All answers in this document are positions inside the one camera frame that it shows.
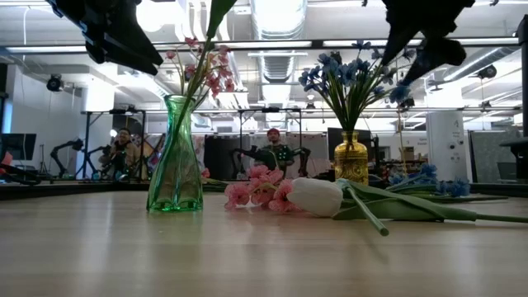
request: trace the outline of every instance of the table surface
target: table surface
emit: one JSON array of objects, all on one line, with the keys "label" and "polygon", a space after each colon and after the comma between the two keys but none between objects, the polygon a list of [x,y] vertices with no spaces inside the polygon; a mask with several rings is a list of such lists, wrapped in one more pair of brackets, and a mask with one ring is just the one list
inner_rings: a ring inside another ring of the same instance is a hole
[{"label": "table surface", "polygon": [[[528,296],[528,225],[147,214],[145,192],[0,202],[0,296]],[[462,205],[528,216],[528,200]]]}]

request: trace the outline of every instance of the man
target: man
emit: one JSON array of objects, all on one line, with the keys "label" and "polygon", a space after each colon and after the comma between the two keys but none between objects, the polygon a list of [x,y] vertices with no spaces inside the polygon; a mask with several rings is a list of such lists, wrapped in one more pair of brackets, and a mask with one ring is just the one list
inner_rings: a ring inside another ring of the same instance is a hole
[{"label": "man", "polygon": [[275,128],[267,131],[267,139],[271,144],[262,149],[275,154],[276,160],[279,163],[279,169],[282,170],[286,176],[286,168],[294,163],[294,156],[290,148],[281,144],[281,132]]},{"label": "man", "polygon": [[99,162],[108,164],[113,162],[115,171],[123,172],[125,165],[132,168],[140,157],[139,148],[130,141],[130,130],[121,128],[117,140],[112,144],[109,155],[103,155]]}]

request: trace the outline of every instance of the monitor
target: monitor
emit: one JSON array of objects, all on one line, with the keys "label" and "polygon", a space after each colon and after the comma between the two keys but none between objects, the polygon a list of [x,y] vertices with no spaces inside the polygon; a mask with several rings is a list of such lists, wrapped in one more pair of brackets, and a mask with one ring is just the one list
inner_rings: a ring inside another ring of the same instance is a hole
[{"label": "monitor", "polygon": [[36,134],[2,134],[0,136],[0,157],[9,152],[13,160],[30,161],[35,150]]},{"label": "monitor", "polygon": [[[343,137],[341,135],[342,131],[343,129],[341,128],[328,128],[328,156],[330,158],[330,161],[332,162],[334,160],[334,150],[339,144],[342,144],[343,142]],[[372,150],[371,133],[369,130],[357,130],[357,132],[359,132],[357,141],[366,146],[366,149],[369,154],[369,160],[371,160],[374,157],[374,152]]]}]

